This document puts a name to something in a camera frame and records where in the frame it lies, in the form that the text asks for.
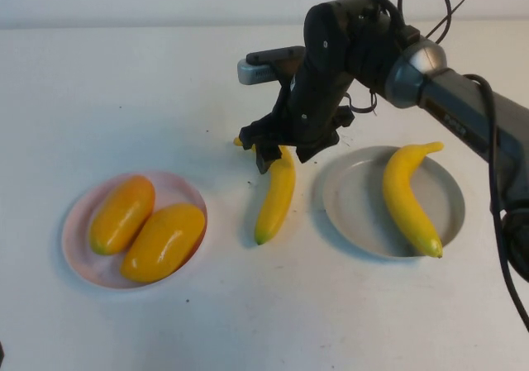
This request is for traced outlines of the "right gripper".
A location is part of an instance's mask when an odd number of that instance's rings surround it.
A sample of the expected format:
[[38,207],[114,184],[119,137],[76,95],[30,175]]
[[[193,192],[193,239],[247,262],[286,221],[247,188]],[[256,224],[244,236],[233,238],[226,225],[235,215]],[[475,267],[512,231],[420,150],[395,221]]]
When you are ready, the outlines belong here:
[[302,164],[336,145],[339,138],[324,138],[354,120],[351,109],[341,105],[352,82],[349,74],[323,78],[300,72],[288,87],[283,86],[273,111],[241,128],[239,134],[245,148],[255,145],[260,174],[282,158],[280,145],[297,146]]

